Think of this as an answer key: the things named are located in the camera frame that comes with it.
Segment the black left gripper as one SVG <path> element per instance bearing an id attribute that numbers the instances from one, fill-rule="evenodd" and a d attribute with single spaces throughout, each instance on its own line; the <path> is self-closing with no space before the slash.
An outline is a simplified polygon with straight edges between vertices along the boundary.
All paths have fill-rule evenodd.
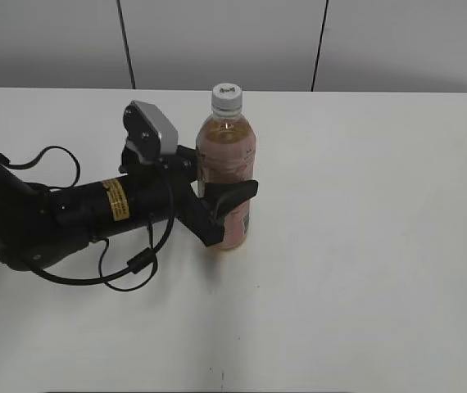
<path id="1" fill-rule="evenodd" d="M 197 180 L 195 149 L 178 145 L 172 156 L 163 156 L 150 165 L 141 165 L 127 147 L 121 153 L 119 171 L 130 219 L 136 224 L 177 219 L 205 246 L 223 241 L 224 226 L 213 217 L 226 217 L 258 192 L 256 180 L 240 183 L 206 183 L 202 201 L 194 192 Z"/>

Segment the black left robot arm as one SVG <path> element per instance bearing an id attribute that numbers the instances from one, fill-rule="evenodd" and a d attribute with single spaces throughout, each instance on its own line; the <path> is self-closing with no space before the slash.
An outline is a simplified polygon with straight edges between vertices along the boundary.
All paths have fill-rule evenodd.
<path id="1" fill-rule="evenodd" d="M 208 183 L 203 196 L 194 150 L 141 164 L 134 153 L 121 157 L 121 175 L 69 187 L 27 183 L 0 154 L 0 261 L 15 271 L 46 269 L 91 242 L 177 219 L 205 246 L 224 240 L 225 218 L 252 199 L 257 181 Z"/>

